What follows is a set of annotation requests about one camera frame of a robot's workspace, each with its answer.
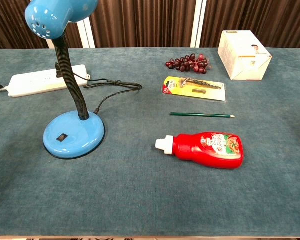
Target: white power strip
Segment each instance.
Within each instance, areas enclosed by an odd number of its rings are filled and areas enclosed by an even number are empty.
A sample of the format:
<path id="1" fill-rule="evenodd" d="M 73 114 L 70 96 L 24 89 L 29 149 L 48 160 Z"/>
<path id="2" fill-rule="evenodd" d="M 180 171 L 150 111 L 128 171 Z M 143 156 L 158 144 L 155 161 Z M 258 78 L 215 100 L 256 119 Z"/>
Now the white power strip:
<path id="1" fill-rule="evenodd" d="M 90 79 L 90 75 L 87 74 L 87 69 L 85 65 L 73 66 L 72 70 L 75 74 L 79 75 L 80 77 Z M 74 77 L 79 86 L 87 85 L 88 81 L 83 80 L 77 76 Z M 6 86 L 4 90 L 8 91 L 9 97 L 17 98 L 66 88 L 67 86 L 64 81 L 64 78 L 57 78 L 57 70 L 51 69 L 14 75 L 11 78 L 9 86 Z"/>

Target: grapes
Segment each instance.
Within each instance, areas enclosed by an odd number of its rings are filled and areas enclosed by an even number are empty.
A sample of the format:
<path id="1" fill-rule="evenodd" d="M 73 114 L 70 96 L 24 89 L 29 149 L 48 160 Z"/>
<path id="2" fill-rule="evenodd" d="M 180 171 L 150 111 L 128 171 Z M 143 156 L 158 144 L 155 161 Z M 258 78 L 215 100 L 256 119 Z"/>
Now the grapes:
<path id="1" fill-rule="evenodd" d="M 196 64 L 196 65 L 194 66 L 193 71 L 195 71 L 196 73 L 199 71 L 199 66 L 198 66 L 198 64 Z"/>
<path id="2" fill-rule="evenodd" d="M 194 72 L 200 74 L 207 73 L 206 67 L 211 68 L 209 60 L 202 53 L 199 54 L 198 58 L 196 58 L 195 53 L 176 59 L 171 58 L 165 65 L 169 69 L 176 69 L 181 72 L 189 72 L 193 69 Z"/>

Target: cardboard box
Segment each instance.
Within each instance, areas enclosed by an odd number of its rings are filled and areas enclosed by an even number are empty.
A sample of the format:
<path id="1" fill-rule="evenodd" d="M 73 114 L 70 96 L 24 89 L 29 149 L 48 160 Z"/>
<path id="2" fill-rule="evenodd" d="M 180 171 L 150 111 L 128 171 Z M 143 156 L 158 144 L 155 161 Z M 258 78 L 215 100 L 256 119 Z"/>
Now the cardboard box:
<path id="1" fill-rule="evenodd" d="M 231 80 L 262 80 L 272 58 L 251 31 L 223 31 L 218 54 Z"/>

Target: table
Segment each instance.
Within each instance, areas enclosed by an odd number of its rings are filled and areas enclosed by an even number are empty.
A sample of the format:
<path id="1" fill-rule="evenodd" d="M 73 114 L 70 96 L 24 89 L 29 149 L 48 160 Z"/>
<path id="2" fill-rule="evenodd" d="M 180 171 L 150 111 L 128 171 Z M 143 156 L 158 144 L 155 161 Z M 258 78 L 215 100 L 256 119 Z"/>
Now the table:
<path id="1" fill-rule="evenodd" d="M 268 51 L 262 81 L 232 81 L 215 48 L 71 49 L 72 64 L 85 64 L 93 79 L 143 85 L 102 105 L 105 139 L 75 160 L 52 157 L 42 141 L 51 120 L 75 109 L 67 90 L 1 92 L 0 236 L 300 236 L 300 49 Z M 192 52 L 210 58 L 206 75 L 165 67 Z M 0 49 L 0 84 L 55 61 L 52 49 Z M 162 94 L 167 76 L 223 82 L 227 103 Z M 118 89 L 82 92 L 93 111 Z M 166 135 L 208 131 L 242 138 L 241 168 L 208 168 L 155 148 Z"/>

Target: green pencil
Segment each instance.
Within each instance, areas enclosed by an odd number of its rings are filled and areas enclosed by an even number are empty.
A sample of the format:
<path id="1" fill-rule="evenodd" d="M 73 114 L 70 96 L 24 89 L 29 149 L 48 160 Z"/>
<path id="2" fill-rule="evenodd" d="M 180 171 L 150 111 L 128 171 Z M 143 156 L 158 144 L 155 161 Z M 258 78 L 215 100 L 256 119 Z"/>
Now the green pencil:
<path id="1" fill-rule="evenodd" d="M 235 118 L 234 115 L 225 114 L 204 114 L 204 113 L 184 113 L 184 112 L 170 112 L 170 116 L 188 116 L 188 117 L 210 117 L 210 118 Z"/>

